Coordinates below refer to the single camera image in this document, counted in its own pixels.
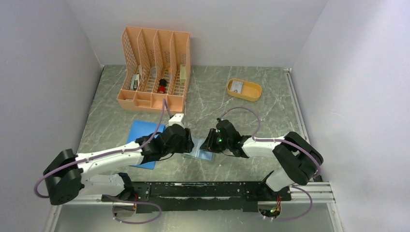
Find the yellow oval tray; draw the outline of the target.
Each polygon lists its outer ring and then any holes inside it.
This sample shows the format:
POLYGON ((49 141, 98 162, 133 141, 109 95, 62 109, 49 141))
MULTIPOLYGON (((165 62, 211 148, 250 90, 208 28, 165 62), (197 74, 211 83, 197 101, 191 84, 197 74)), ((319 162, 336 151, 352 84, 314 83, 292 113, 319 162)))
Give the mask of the yellow oval tray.
POLYGON ((262 87, 257 83, 232 78, 227 83, 226 91, 230 96, 237 97, 250 102, 256 102, 262 94, 262 87), (230 91, 233 80, 243 81, 243 89, 240 94, 230 91))

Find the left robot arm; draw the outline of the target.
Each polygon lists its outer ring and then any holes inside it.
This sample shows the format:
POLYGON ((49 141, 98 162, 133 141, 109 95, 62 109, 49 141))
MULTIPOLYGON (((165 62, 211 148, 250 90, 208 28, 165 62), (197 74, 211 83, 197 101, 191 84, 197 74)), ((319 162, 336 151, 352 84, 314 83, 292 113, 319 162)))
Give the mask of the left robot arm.
POLYGON ((52 205, 61 205, 85 195, 107 195, 131 200, 135 190, 126 173, 104 172, 163 160, 169 154, 189 153, 194 148, 190 129, 178 124, 157 135, 143 136, 123 146, 93 153, 63 150, 43 172, 52 205))

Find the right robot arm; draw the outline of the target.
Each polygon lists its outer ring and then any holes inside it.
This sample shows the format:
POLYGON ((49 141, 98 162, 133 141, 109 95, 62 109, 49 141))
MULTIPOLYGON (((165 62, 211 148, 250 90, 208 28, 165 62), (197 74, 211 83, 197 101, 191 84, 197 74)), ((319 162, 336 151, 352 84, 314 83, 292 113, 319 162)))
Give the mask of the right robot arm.
POLYGON ((281 169, 272 171, 262 181, 261 195, 266 200, 273 200, 280 190, 292 184, 306 185, 319 174, 323 164, 322 155, 294 131, 279 138, 257 138, 241 135, 229 120, 219 120, 200 149, 211 153, 229 150, 238 158, 276 158, 281 169))

